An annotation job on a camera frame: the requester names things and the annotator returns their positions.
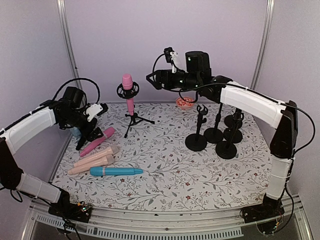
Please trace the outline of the pink microphone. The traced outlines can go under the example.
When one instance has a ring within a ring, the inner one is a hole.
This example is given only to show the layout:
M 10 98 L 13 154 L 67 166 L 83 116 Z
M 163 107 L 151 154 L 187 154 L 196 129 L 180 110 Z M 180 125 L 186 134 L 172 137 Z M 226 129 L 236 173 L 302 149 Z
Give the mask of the pink microphone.
M 122 87 L 124 89 L 124 94 L 126 97 L 128 112 L 131 116 L 133 116 L 134 115 L 134 99 L 132 97 L 133 95 L 132 92 L 133 92 L 134 83 L 133 83 L 132 76 L 130 74 L 125 73 L 122 76 Z
M 88 146 L 86 146 L 79 154 L 82 158 L 85 155 L 89 154 L 92 150 L 94 150 L 97 146 L 99 146 L 106 139 L 110 138 L 115 133 L 115 129 L 113 127 L 109 127 L 103 131 L 102 137 L 99 137 L 92 141 Z

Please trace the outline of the black tripod shock mount stand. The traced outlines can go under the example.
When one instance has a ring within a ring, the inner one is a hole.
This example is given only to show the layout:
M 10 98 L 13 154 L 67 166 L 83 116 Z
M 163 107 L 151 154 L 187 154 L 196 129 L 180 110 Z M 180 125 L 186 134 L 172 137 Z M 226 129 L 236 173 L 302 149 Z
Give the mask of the black tripod shock mount stand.
M 125 117 L 130 117 L 130 123 L 127 127 L 125 134 L 124 134 L 125 138 L 128 137 L 128 132 L 129 132 L 130 128 L 141 123 L 142 121 L 146 121 L 148 123 L 155 124 L 155 121 L 143 118 L 135 112 L 134 97 L 140 91 L 140 87 L 136 82 L 134 82 L 130 79 L 125 79 L 117 87 L 116 91 L 117 91 L 117 95 L 121 99 L 126 100 L 128 113 L 125 114 Z

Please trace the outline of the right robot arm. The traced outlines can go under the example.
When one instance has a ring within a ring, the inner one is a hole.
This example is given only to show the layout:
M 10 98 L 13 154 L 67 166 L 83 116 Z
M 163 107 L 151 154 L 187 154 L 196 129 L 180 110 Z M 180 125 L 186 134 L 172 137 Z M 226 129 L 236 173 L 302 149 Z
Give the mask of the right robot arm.
M 276 130 L 269 147 L 272 159 L 269 186 L 258 208 L 262 218 L 269 218 L 278 210 L 292 171 L 298 135 L 296 103 L 267 97 L 222 75 L 212 76 L 209 54 L 204 51 L 185 53 L 186 70 L 177 66 L 172 48 L 166 48 L 162 56 L 171 64 L 171 69 L 153 69 L 146 76 L 155 89 L 177 93 L 194 91 L 197 96 L 217 104 L 247 112 Z

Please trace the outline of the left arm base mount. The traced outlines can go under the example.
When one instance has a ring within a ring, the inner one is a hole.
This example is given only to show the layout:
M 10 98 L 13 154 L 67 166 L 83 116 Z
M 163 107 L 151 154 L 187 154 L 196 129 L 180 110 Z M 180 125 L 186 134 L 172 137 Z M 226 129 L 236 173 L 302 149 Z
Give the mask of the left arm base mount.
M 80 201 L 70 202 L 67 198 L 59 199 L 57 203 L 51 203 L 48 213 L 68 220 L 88 223 L 92 214 L 93 205 Z

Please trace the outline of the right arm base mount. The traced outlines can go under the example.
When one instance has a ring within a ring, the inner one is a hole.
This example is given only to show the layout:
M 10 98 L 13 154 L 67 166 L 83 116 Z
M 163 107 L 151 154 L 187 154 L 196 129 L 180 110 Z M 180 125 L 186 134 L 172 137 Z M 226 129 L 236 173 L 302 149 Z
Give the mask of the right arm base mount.
M 274 235 L 284 229 L 293 217 L 295 203 L 293 197 L 290 194 L 288 196 L 291 200 L 292 207 L 285 223 L 283 223 L 285 209 L 282 200 L 274 200 L 266 195 L 263 197 L 261 204 L 243 207 L 239 211 L 239 216 L 243 218 L 246 224 L 272 218 L 272 220 L 259 223 L 256 226 L 258 231 L 264 236 Z

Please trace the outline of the black microphone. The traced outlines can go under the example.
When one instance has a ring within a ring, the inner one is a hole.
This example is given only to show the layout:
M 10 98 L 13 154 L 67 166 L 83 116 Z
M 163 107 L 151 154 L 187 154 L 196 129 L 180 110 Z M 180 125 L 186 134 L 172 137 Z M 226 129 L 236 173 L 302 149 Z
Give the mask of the black microphone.
M 83 145 L 86 143 L 86 141 L 87 141 L 86 138 L 84 136 L 81 136 L 80 139 L 77 142 L 77 145 L 76 145 L 75 149 L 77 151 L 79 151 L 83 147 Z

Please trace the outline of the black stand of blue microphone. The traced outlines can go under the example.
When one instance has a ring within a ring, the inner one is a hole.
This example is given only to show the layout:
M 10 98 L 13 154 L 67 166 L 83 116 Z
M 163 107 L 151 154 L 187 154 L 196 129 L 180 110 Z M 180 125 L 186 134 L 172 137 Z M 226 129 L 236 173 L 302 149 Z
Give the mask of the black stand of blue microphone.
M 215 117 L 214 127 L 207 128 L 204 131 L 204 137 L 207 142 L 211 144 L 217 144 L 224 139 L 224 134 L 221 130 L 218 129 L 219 123 L 221 121 L 221 113 L 222 113 L 223 104 L 220 103 L 218 113 Z

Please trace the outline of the blue microphone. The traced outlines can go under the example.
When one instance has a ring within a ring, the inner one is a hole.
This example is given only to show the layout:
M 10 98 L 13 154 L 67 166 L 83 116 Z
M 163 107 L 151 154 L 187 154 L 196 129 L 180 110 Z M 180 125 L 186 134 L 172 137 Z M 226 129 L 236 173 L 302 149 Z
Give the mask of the blue microphone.
M 140 168 L 125 168 L 125 167 L 105 167 L 96 166 L 91 167 L 89 170 L 92 176 L 103 177 L 103 176 L 133 176 L 143 174 L 144 171 Z

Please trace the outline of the beige microphone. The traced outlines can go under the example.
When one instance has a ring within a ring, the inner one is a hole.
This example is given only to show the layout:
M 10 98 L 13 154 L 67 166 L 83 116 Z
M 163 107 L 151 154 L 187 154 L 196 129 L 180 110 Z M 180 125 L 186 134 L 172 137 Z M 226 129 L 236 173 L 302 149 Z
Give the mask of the beige microphone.
M 95 160 L 89 160 L 87 162 L 76 162 L 74 167 L 67 171 L 68 175 L 76 175 L 89 171 L 92 167 L 108 166 L 115 162 L 113 155 L 105 155 Z
M 86 156 L 86 157 L 80 159 L 79 161 L 75 162 L 73 164 L 73 166 L 74 167 L 81 166 L 81 165 L 87 164 L 89 162 L 92 162 L 94 160 L 97 160 L 99 158 L 102 158 L 104 156 L 114 155 L 114 154 L 118 153 L 119 151 L 120 151 L 120 148 L 118 146 L 111 145 L 111 146 L 108 146 L 107 148 L 105 148 L 99 152 L 96 152 L 92 155 L 89 155 L 89 156 Z

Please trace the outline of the black round stand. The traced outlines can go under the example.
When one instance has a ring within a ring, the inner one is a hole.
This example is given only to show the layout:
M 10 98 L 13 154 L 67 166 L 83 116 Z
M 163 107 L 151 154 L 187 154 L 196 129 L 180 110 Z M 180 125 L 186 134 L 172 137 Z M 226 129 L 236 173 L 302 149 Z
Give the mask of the black round stand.
M 232 134 L 232 129 L 231 128 L 226 128 L 223 131 L 223 137 L 224 137 L 224 139 L 226 141 L 228 141 L 232 137 L 231 142 L 234 143 L 234 144 L 238 144 L 243 140 L 243 134 L 241 133 L 241 131 L 239 129 L 237 129 L 235 131 L 235 133 Z
M 241 109 L 238 109 L 236 108 L 235 109 L 235 112 L 233 114 L 230 114 L 230 115 L 227 115 L 223 122 L 224 124 L 228 127 L 228 128 L 231 128 L 234 124 L 234 116 L 239 116 L 240 114 L 242 114 L 242 110 Z
M 238 129 L 238 120 L 237 117 L 234 116 L 234 123 L 232 126 L 232 135 Z M 216 154 L 225 160 L 230 160 L 234 158 L 237 154 L 237 148 L 234 143 L 232 143 L 232 137 L 229 140 L 220 141 L 215 147 Z

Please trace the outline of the black straight stand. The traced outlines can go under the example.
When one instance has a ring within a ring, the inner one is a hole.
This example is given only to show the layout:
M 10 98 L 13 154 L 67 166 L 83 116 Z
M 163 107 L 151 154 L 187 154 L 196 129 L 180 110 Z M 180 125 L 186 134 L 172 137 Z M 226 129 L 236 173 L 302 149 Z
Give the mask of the black straight stand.
M 207 118 L 205 116 L 208 114 L 208 108 L 204 105 L 202 107 L 198 105 L 196 110 L 198 112 L 196 133 L 189 134 L 186 137 L 185 146 L 191 151 L 200 152 L 207 146 L 207 139 L 200 134 L 200 130 L 202 125 L 207 122 Z

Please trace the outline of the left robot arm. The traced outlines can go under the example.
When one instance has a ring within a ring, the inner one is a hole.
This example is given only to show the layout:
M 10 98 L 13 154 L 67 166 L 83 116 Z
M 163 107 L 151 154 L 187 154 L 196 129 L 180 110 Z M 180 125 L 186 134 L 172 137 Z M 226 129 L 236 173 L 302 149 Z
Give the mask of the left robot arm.
M 81 105 L 86 94 L 77 87 L 67 87 L 62 98 L 49 99 L 35 110 L 27 113 L 10 126 L 0 131 L 0 183 L 4 189 L 19 191 L 38 199 L 55 204 L 55 209 L 63 216 L 74 213 L 74 205 L 68 194 L 35 176 L 24 173 L 14 159 L 17 151 L 42 131 L 58 125 L 61 130 L 77 128 L 80 140 L 77 149 L 86 142 L 103 136 L 97 127 L 97 117 L 108 111 L 105 103 Z

